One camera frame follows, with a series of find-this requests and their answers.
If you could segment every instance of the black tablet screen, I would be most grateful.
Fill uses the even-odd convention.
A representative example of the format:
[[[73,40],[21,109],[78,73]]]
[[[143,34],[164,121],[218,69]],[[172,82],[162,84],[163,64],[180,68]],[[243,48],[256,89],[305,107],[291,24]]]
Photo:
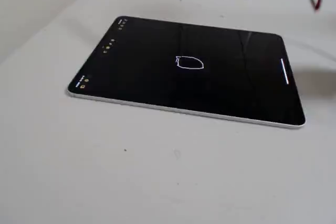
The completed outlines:
[[[73,93],[291,125],[304,124],[280,36],[120,17]]]

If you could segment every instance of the white table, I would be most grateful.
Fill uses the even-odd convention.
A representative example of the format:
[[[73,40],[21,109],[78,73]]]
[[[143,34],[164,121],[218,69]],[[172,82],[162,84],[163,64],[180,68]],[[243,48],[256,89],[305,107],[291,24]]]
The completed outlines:
[[[306,126],[68,97],[119,15],[282,35]],[[3,224],[335,224],[335,0],[78,0],[0,66],[0,114]]]

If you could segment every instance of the drawing on screen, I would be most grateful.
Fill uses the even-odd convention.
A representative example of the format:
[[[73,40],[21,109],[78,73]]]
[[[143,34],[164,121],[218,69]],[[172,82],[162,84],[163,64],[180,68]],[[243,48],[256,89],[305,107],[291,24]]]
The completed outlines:
[[[183,69],[189,69],[189,70],[204,69],[203,62],[195,57],[176,56],[175,62],[177,63],[177,66],[179,68],[183,68]]]

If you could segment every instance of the white line drawing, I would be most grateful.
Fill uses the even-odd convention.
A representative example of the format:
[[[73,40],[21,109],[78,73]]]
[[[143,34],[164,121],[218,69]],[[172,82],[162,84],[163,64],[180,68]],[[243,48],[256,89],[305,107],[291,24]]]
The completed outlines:
[[[188,59],[194,59],[194,60],[197,60],[197,61],[199,61],[199,62],[202,64],[202,67],[200,67],[200,68],[188,68],[188,67],[183,67],[183,66],[180,65],[180,59],[181,59],[181,58],[188,58]],[[201,69],[204,69],[204,64],[203,64],[203,62],[202,62],[201,60],[195,58],[195,57],[190,57],[190,56],[176,56],[176,61],[175,61],[175,62],[177,63],[177,66],[178,66],[179,68],[183,68],[183,69],[189,69],[189,70],[201,70]]]

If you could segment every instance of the tablet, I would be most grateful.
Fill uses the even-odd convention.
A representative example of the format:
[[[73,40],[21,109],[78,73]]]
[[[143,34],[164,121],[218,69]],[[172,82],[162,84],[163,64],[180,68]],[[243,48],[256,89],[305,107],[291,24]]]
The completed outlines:
[[[305,123],[283,39],[254,31],[119,17],[68,92],[218,119]]]

